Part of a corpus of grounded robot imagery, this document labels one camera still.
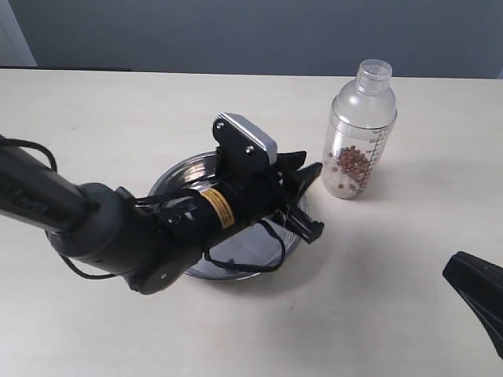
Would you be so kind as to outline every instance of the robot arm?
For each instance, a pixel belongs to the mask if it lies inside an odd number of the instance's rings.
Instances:
[[[321,164],[301,169],[305,152],[278,154],[276,142],[240,115],[222,113],[213,134],[219,146],[210,188],[185,187],[141,199],[124,188],[73,185],[57,174],[46,148],[1,139],[0,214],[44,229],[79,275],[121,276],[145,295],[168,287],[202,257],[224,268],[275,270],[283,258],[275,266],[234,265],[213,260],[209,250],[255,223],[274,236],[262,221],[266,216],[306,242],[315,241],[323,223],[312,221],[297,202],[321,173]],[[46,154],[51,168],[23,147]],[[72,259],[108,274],[82,273]]]

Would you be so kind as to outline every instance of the black object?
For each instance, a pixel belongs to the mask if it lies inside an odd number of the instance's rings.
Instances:
[[[472,308],[503,359],[503,269],[460,251],[443,276]]]
[[[45,147],[3,138],[0,214],[46,230],[54,249],[80,276],[122,276],[131,289],[145,295],[168,287],[204,255],[211,258],[211,247],[266,216],[308,243],[321,235],[323,223],[297,207],[321,173],[320,163],[299,170],[305,152],[277,154],[275,141],[240,115],[222,113],[214,135],[218,164],[206,192],[183,188],[140,199],[124,188],[73,185],[57,174],[55,159]],[[20,147],[44,153],[51,168]],[[88,275],[70,259],[108,274]],[[214,262],[260,272],[279,267]]]

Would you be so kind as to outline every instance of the plastic cocktail shaker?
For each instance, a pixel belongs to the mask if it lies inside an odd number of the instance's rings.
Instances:
[[[333,99],[323,154],[323,183],[333,196],[363,192],[397,117],[391,65],[365,60],[356,79]]]

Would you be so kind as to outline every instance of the tabletop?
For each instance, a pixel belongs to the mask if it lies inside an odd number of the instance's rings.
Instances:
[[[348,79],[0,70],[0,128],[49,148],[71,182],[142,196],[215,147],[220,112],[319,160]],[[503,265],[503,81],[391,86],[398,121],[369,187],[341,200],[315,182],[310,215],[325,232],[275,273],[183,276],[142,296],[80,279],[40,229],[0,218],[0,375],[500,376],[442,269],[457,251]]]

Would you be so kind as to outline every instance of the white plastic cap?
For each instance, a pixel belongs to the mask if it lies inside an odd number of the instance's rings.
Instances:
[[[382,60],[369,59],[360,64],[356,75],[356,87],[365,93],[379,93],[390,86],[393,69]]]

